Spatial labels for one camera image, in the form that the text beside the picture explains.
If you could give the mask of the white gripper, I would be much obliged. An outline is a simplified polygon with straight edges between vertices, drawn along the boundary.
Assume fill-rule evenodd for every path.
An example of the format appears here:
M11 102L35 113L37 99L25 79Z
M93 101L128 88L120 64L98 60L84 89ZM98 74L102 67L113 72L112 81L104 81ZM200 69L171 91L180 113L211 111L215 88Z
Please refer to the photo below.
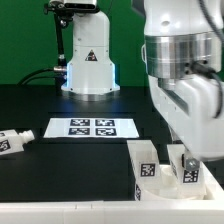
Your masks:
M185 170L198 170L198 160L224 158L224 105L216 118L218 88L214 81L192 75L178 80L174 91L168 92L158 86L157 78L149 76L149 86L155 108L188 149L182 154Z

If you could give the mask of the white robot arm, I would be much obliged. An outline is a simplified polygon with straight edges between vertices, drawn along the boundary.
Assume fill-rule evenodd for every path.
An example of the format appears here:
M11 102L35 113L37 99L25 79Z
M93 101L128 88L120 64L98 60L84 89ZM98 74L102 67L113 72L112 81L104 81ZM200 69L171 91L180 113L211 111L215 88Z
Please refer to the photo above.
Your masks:
M183 166L224 158L222 0L132 0L145 16L142 60L155 108L186 147ZM97 0L64 0L74 24L64 94L84 99L118 89L109 64L108 19Z

